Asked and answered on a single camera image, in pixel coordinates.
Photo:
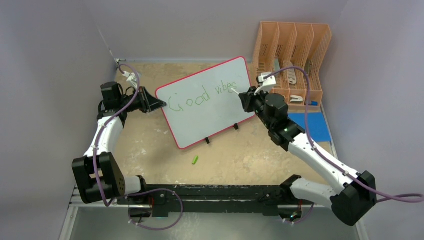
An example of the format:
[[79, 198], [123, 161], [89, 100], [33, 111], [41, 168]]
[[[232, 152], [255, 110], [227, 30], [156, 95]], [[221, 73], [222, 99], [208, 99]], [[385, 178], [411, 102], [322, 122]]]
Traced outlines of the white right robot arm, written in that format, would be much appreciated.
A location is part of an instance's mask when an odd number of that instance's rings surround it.
[[317, 172], [327, 184], [292, 176], [282, 184], [280, 196], [288, 204], [306, 200], [332, 210], [345, 225], [354, 226], [376, 204], [376, 179], [368, 171], [348, 167], [311, 139], [290, 119], [284, 97], [277, 93], [255, 94], [255, 87], [239, 93], [246, 113], [254, 113], [268, 130], [271, 141]]

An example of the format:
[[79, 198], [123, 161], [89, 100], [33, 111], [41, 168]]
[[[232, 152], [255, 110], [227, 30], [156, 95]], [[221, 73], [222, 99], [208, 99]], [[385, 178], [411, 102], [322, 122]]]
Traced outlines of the green marker cap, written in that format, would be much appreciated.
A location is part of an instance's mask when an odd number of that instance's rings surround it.
[[196, 155], [193, 160], [192, 160], [192, 164], [195, 165], [197, 163], [197, 161], [199, 160], [199, 156]]

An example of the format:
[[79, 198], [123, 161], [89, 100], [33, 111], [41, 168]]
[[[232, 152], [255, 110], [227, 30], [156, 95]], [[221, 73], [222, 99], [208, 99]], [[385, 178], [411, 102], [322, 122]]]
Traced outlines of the red-framed whiteboard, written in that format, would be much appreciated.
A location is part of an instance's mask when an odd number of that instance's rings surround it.
[[238, 56], [156, 89], [161, 110], [179, 149], [232, 128], [254, 116], [238, 95], [251, 87], [246, 59]]

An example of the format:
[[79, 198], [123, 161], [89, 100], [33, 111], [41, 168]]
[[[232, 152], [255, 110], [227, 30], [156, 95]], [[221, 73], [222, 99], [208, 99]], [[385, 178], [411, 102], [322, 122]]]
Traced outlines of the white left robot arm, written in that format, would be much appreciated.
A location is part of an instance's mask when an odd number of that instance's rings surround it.
[[102, 84], [100, 89], [103, 100], [97, 109], [96, 134], [89, 149], [71, 165], [81, 200], [90, 204], [129, 195], [142, 205], [149, 199], [145, 180], [142, 176], [124, 176], [113, 153], [129, 113], [148, 114], [167, 104], [153, 97], [144, 86], [131, 95], [114, 81]]

